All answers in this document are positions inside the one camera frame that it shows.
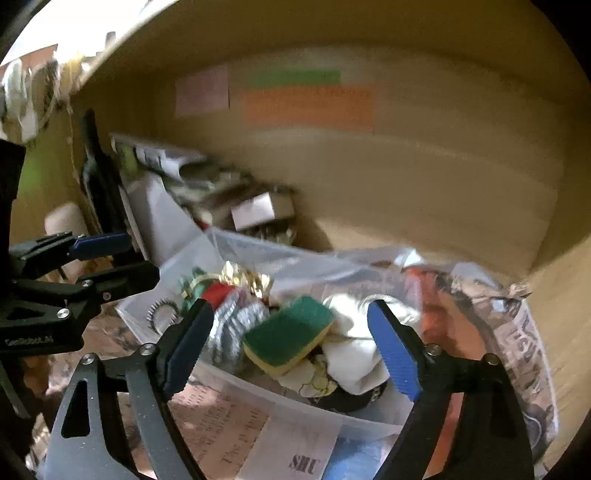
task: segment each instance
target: green sticky note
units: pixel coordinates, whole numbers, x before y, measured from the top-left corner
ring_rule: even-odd
[[[249,79],[249,86],[253,89],[294,85],[340,85],[340,70],[259,70],[252,73]]]

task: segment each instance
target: orange sticky note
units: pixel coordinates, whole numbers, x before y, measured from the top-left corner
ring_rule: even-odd
[[[244,121],[253,127],[309,125],[371,132],[375,122],[371,89],[287,86],[242,95]]]

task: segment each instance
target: metal screw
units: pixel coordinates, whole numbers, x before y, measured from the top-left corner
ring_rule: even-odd
[[[499,357],[497,357],[494,353],[487,353],[484,356],[484,361],[489,365],[498,365],[501,363]]]
[[[152,355],[156,350],[156,345],[153,343],[145,343],[139,348],[141,355]]]
[[[93,353],[87,353],[85,356],[82,357],[82,364],[83,365],[90,365],[92,362],[96,360],[96,355]]]
[[[70,316],[70,310],[68,309],[61,309],[57,312],[57,317],[60,320],[66,319]]]
[[[436,343],[429,343],[425,349],[427,353],[431,356],[439,356],[443,352],[443,349]]]

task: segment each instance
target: green sponge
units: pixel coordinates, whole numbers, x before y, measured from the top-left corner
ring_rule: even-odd
[[[247,332],[242,346],[258,367],[277,377],[322,341],[332,320],[332,312],[324,305],[311,297],[300,297]]]

